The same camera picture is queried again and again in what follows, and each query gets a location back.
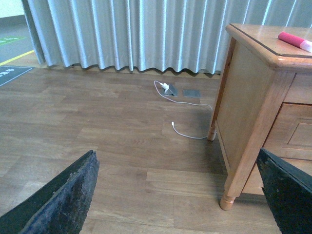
white curtain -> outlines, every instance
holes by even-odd
[[[39,62],[220,73],[229,23],[311,27],[311,0],[23,0]]]

floor outlet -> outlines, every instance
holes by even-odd
[[[194,89],[183,90],[183,96],[186,98],[200,98],[200,91]]]
[[[164,89],[162,92],[163,95],[177,97],[177,89],[172,84],[169,84],[169,89],[166,92]]]

wooden floor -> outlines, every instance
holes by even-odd
[[[218,76],[47,69],[33,53],[7,65],[36,68],[0,87],[0,215],[92,149],[100,170],[83,234],[280,233],[262,196],[220,209],[218,140],[171,126],[205,136],[211,111],[169,102],[153,85],[172,83],[176,100],[213,105]],[[184,98],[183,89],[202,98]]]

red marker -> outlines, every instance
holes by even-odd
[[[278,39],[312,53],[312,42],[295,35],[281,32]]]

wooden desk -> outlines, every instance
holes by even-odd
[[[255,166],[261,147],[312,175],[312,53],[277,39],[312,40],[312,29],[230,24],[208,140],[216,133],[228,171],[220,206],[263,194]]]

